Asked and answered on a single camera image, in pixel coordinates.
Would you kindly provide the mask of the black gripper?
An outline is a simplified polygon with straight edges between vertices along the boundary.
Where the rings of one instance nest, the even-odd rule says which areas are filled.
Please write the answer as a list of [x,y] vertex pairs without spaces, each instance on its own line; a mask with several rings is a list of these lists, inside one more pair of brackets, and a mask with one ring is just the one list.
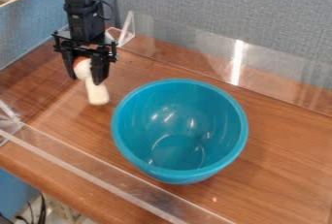
[[76,79],[73,72],[76,57],[90,57],[94,53],[97,54],[90,59],[90,72],[93,84],[98,85],[108,77],[109,62],[117,60],[117,43],[113,38],[107,33],[103,33],[90,41],[84,42],[74,40],[68,31],[54,31],[52,37],[54,39],[54,51],[61,54],[68,76],[73,80]]

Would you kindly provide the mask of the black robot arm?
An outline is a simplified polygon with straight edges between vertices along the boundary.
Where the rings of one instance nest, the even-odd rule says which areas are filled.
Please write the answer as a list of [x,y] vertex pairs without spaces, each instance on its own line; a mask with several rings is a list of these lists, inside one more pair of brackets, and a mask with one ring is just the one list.
[[68,29],[54,31],[54,51],[61,54],[62,64],[69,77],[74,80],[73,63],[77,57],[90,59],[92,82],[98,85],[108,77],[109,63],[117,60],[117,43],[108,38],[104,30],[104,0],[64,0],[62,9]]

